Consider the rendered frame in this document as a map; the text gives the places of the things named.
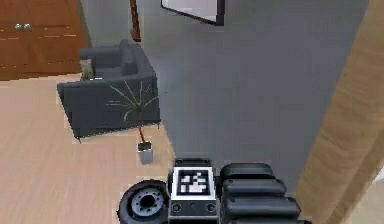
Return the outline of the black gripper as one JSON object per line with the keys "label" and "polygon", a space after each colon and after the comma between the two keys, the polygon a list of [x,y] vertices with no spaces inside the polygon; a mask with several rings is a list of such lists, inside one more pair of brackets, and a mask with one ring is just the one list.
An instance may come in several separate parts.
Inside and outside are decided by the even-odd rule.
{"label": "black gripper", "polygon": [[166,183],[143,180],[132,185],[122,196],[117,216],[120,224],[168,224]]}

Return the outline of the dark grey sofa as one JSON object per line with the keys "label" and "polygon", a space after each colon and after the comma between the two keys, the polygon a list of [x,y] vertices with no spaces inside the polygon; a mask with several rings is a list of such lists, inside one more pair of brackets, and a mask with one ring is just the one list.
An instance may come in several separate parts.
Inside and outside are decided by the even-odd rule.
{"label": "dark grey sofa", "polygon": [[77,139],[161,122],[156,73],[141,46],[82,48],[95,76],[59,83],[57,93]]}

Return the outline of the potted house plant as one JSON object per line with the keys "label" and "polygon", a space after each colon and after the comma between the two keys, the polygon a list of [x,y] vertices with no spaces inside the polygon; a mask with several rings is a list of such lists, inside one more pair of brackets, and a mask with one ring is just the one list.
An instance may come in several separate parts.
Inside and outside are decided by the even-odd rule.
{"label": "potted house plant", "polygon": [[143,82],[140,82],[139,88],[139,97],[136,97],[133,93],[131,87],[127,82],[124,82],[126,88],[128,89],[131,96],[126,95],[122,90],[117,87],[110,85],[110,88],[117,92],[122,98],[123,101],[114,101],[111,100],[107,103],[107,106],[120,106],[126,107],[126,111],[123,115],[123,120],[128,121],[128,115],[131,113],[137,114],[137,128],[139,132],[140,141],[137,143],[137,153],[142,165],[148,165],[153,162],[153,148],[152,142],[147,141],[143,132],[143,113],[144,109],[153,103],[155,100],[158,100],[158,96],[152,97],[150,100],[145,101],[145,94],[150,90],[150,87],[147,87],[146,90],[143,90]]}

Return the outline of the brown wooden cupboard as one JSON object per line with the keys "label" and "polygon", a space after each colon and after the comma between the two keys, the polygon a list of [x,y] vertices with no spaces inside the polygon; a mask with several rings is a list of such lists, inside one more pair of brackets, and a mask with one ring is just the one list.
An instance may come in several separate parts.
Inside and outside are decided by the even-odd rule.
{"label": "brown wooden cupboard", "polygon": [[78,73],[87,44],[80,0],[0,0],[0,81]]}

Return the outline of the light wooden door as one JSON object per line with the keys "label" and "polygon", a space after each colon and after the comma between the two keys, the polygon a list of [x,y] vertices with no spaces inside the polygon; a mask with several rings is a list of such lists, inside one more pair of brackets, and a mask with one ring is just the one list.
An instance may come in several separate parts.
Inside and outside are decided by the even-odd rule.
{"label": "light wooden door", "polygon": [[384,0],[369,0],[297,187],[301,216],[346,224],[384,166]]}

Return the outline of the brown wooden post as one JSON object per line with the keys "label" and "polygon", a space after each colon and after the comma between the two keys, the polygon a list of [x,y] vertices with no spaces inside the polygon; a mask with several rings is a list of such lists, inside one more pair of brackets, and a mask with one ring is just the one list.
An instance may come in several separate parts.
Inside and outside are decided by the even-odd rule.
{"label": "brown wooden post", "polygon": [[139,18],[137,11],[136,0],[129,0],[131,8],[131,19],[132,19],[132,30],[131,36],[135,42],[141,41],[140,27],[139,27]]}

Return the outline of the black framed wall picture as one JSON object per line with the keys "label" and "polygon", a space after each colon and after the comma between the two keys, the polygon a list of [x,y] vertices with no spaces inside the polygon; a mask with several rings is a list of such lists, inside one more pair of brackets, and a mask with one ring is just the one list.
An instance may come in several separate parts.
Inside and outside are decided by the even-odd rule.
{"label": "black framed wall picture", "polygon": [[224,25],[225,0],[160,0],[160,5],[208,24]]}

